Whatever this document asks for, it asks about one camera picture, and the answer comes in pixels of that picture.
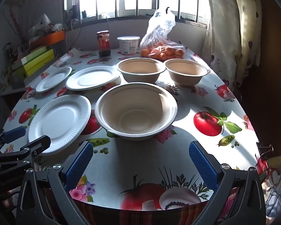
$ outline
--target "jar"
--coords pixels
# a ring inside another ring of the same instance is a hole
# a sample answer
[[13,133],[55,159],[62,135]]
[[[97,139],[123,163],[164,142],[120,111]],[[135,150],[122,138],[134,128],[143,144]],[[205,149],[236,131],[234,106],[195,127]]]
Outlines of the jar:
[[97,32],[97,39],[99,43],[99,56],[110,56],[110,44],[109,44],[109,31]]

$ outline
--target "plate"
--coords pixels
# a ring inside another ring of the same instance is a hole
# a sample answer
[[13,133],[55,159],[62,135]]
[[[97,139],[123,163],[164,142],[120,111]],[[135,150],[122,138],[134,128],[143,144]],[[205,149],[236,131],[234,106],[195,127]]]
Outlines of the plate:
[[69,77],[66,87],[72,91],[90,90],[114,81],[119,75],[117,69],[109,66],[85,68]]
[[57,86],[60,82],[67,78],[72,71],[71,67],[64,67],[56,70],[56,72],[49,74],[36,87],[36,93],[46,92]]
[[48,135],[50,147],[42,155],[55,154],[70,145],[83,131],[91,114],[90,101],[80,95],[58,97],[44,105],[33,118],[28,140]]

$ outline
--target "patterned curtain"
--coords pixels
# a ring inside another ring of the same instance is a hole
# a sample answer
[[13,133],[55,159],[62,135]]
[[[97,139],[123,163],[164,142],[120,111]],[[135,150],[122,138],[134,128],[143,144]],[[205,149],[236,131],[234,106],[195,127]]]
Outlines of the patterned curtain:
[[210,22],[202,58],[229,88],[259,66],[261,0],[209,0]]

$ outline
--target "screw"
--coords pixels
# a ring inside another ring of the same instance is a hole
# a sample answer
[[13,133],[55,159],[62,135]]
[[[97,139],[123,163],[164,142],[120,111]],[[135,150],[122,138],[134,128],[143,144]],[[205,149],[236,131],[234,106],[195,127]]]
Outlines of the screw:
[[28,168],[27,170],[26,170],[26,173],[32,173],[32,168]]
[[228,170],[230,168],[230,166],[227,163],[223,163],[222,168],[225,170]]
[[257,169],[256,169],[255,167],[250,167],[250,171],[251,171],[252,173],[255,173],[255,172],[257,172]]
[[54,169],[54,170],[58,170],[59,168],[61,168],[61,165],[60,165],[60,164],[55,164],[55,165],[53,166],[53,169]]

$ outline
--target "floral tablecloth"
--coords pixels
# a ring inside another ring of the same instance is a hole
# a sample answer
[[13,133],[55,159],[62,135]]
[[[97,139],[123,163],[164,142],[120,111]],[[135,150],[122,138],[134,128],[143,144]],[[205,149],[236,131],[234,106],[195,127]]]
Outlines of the floral tablecloth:
[[[88,91],[70,91],[66,80],[53,89],[36,94],[38,83],[50,73],[64,66],[72,73],[87,67],[107,65],[114,67],[120,60],[139,57],[123,56],[118,49],[100,58],[98,51],[85,52],[72,49],[56,60],[31,83],[28,90],[12,110],[4,130],[18,126],[27,128],[26,136],[5,145],[2,152],[18,151],[28,142],[29,125],[46,103],[66,94],[86,96],[95,108],[97,99],[108,89],[125,84],[122,75],[114,82]],[[70,191],[72,198],[101,207],[126,210],[166,210],[208,200],[209,190],[191,161],[189,144],[198,140],[219,163],[247,170],[257,163],[258,141],[254,129],[228,86],[190,50],[186,59],[192,58],[210,70],[194,87],[174,84],[167,71],[157,85],[170,92],[177,101],[175,122],[162,133],[149,140],[133,142],[107,133],[97,122],[92,110],[82,134],[65,150],[51,156],[38,156],[35,168],[44,170],[63,161],[74,153],[79,144],[88,140],[93,144],[94,155],[77,187]]]

